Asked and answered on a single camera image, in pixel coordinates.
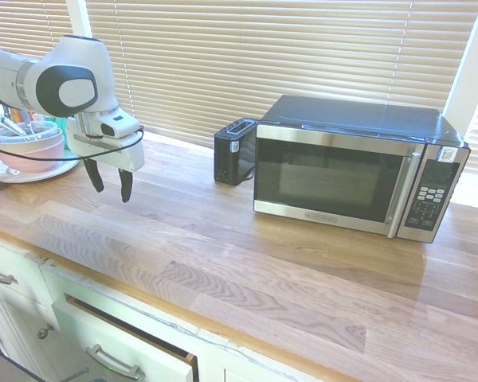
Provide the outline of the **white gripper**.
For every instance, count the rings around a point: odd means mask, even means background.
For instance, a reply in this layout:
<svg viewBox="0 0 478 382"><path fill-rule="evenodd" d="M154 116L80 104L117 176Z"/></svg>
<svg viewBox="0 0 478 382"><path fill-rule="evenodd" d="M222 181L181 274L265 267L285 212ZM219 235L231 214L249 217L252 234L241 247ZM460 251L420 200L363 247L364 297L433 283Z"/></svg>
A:
<svg viewBox="0 0 478 382"><path fill-rule="evenodd" d="M135 132L122 138L109 136L89 138L78 127L74 118L68 118L67 139L69 149L74 154L80 157L96 155L92 159L84 159L83 163L88 177L98 193L104 190L104 184L96 161L119 169L121 198L123 203L127 203L131 198L133 186L132 172L139 170L144 164L143 146L139 134Z"/></svg>

